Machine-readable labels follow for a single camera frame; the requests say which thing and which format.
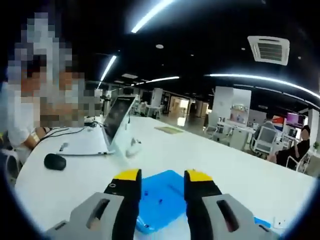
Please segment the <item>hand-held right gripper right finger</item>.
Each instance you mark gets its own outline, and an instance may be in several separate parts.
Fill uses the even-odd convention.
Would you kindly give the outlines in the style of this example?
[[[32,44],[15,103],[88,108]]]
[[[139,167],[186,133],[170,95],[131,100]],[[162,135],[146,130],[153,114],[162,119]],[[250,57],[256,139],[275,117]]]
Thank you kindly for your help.
[[[278,240],[271,229],[254,222],[253,213],[213,179],[194,169],[184,171],[184,200],[192,240]]]

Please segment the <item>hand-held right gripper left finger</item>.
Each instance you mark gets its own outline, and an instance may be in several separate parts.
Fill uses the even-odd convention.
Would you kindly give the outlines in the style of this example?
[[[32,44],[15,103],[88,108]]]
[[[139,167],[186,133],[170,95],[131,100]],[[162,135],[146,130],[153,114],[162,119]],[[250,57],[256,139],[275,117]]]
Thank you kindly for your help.
[[[96,192],[75,207],[69,220],[45,232],[48,240],[132,240],[142,196],[142,171],[116,175],[104,192]]]

